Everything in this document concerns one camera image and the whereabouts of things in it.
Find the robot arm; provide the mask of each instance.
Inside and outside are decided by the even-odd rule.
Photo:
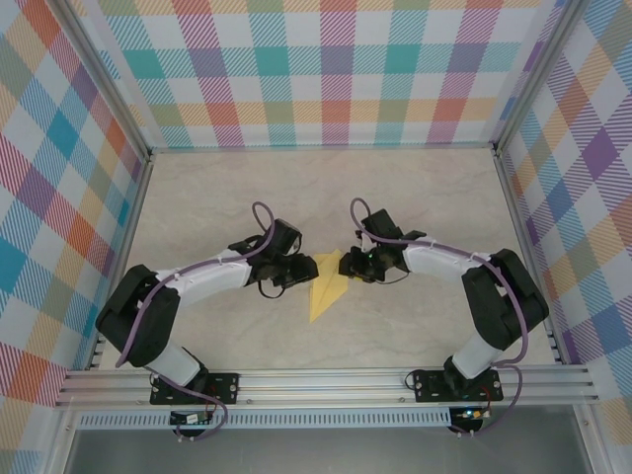
[[[362,246],[352,247],[343,256],[339,272],[348,277],[359,277],[366,282],[384,281],[385,273],[397,268],[406,273],[427,274],[447,281],[461,281],[470,306],[476,333],[449,357],[443,368],[443,379],[458,398],[472,387],[477,387],[485,372],[498,357],[520,337],[520,326],[514,306],[501,293],[496,276],[480,261],[435,247],[435,240],[423,232],[407,235],[397,227],[386,210],[381,209],[361,222],[375,236],[406,241],[402,244],[368,241],[357,232]],[[410,244],[424,241],[425,246]],[[516,296],[531,331],[548,316],[548,306],[519,257],[504,249],[490,255],[476,256],[500,271]]]
[[[252,252],[265,242],[255,235],[232,244],[216,256],[218,261],[234,260]],[[135,367],[146,366],[180,386],[195,391],[205,384],[207,371],[189,352],[170,340],[179,309],[231,288],[241,288],[270,279],[283,289],[318,276],[316,263],[297,253],[302,236],[287,222],[276,219],[270,244],[247,260],[208,265],[179,275],[180,269],[151,272],[143,265],[125,274],[97,318],[97,329],[117,350],[123,350],[140,304],[149,291],[170,275],[145,310],[127,360]]]

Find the wall panel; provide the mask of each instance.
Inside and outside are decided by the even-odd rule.
[[[170,148],[488,142],[562,3],[73,0]]]
[[[0,473],[33,472],[141,162],[43,0],[0,2]]]
[[[505,157],[572,362],[632,463],[632,4],[592,0]]]
[[[531,77],[531,72],[533,71],[533,67],[535,66],[537,60],[544,51],[546,47],[546,42],[549,41],[549,38],[555,31],[562,12],[564,11],[564,8],[568,3],[569,0],[556,0],[555,6],[553,7],[553,10],[551,10],[549,17],[546,19],[546,23],[537,38],[537,42],[535,43],[535,46],[533,47],[529,58],[522,66],[522,70],[518,75],[518,79],[513,85],[512,93],[510,94],[510,97],[507,100],[505,107],[503,108],[500,119],[494,127],[494,132],[492,133],[490,141],[496,142],[501,136],[501,132],[503,131],[503,128],[507,123],[507,119],[514,110],[515,101],[520,96],[520,94],[522,94],[524,87],[528,83],[529,78]]]

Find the black mounting bracket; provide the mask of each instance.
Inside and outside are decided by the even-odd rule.
[[[207,373],[203,380],[203,388],[200,390],[197,386],[195,391],[214,397],[225,405],[235,405],[239,392],[239,374]],[[173,388],[160,377],[153,377],[149,403],[151,405],[205,405],[206,401]]]
[[[492,369],[479,375],[475,385],[458,393],[445,381],[444,370],[414,370],[407,383],[414,389],[418,403],[500,402],[504,398],[499,374]]]

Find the paper airplane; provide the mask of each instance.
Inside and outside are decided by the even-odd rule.
[[[309,322],[313,323],[325,312],[349,287],[349,279],[338,275],[338,263],[342,253],[336,250],[331,254],[316,254],[313,259],[318,266],[318,277],[312,280],[309,292]]]

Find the beige tabletop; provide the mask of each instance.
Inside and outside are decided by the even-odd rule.
[[[157,156],[128,265],[161,270],[212,257],[258,233],[254,200],[298,227],[302,252],[346,252],[356,243],[356,196],[386,208],[404,232],[470,251],[518,251],[487,149],[235,151]],[[350,281],[312,324],[309,283],[278,300],[255,285],[225,291],[179,312],[172,340],[214,368],[432,366],[473,331],[460,283],[411,275],[385,286]],[[117,357],[107,348],[101,368]],[[553,363],[541,325],[523,363]]]

